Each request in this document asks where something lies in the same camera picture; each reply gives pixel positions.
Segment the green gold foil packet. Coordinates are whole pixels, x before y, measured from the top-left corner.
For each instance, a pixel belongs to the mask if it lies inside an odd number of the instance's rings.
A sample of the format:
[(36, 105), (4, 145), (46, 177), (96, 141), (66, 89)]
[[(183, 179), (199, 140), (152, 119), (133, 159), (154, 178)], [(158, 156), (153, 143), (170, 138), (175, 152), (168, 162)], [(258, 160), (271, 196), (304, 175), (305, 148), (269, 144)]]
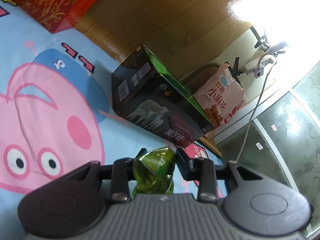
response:
[(133, 175), (136, 180), (133, 195), (172, 194), (175, 165), (175, 153), (168, 146), (137, 156), (133, 161)]

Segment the large pink snack bag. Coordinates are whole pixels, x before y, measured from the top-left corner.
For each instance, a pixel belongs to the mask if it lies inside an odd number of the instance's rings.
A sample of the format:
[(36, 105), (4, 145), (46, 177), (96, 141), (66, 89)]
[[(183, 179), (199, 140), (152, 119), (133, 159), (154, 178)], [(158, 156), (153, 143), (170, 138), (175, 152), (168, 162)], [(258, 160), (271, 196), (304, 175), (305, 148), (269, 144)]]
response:
[(220, 65), (198, 93), (205, 99), (203, 110), (215, 128), (229, 123), (246, 106), (246, 92), (232, 77), (226, 63)]

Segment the black sheep-print box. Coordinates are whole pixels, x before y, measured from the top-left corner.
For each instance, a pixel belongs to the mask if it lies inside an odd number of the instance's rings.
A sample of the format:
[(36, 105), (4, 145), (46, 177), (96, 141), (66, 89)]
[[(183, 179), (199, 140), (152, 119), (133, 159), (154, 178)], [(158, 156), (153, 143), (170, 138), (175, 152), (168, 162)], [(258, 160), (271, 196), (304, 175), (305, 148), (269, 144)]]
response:
[(127, 121), (182, 148), (213, 130), (193, 94), (146, 46), (113, 73), (113, 110)]

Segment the white power strip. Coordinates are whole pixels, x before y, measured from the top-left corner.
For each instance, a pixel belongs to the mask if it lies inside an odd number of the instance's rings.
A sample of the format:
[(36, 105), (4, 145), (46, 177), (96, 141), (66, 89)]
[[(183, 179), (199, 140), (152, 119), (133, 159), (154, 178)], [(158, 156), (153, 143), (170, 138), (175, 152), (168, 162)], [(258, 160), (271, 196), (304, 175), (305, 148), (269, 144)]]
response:
[(272, 55), (267, 55), (261, 60), (260, 64), (258, 64), (258, 61), (259, 59), (256, 59), (245, 64), (244, 70), (247, 76), (253, 74), (256, 79), (262, 77), (264, 74), (264, 67), (274, 63), (274, 57)]

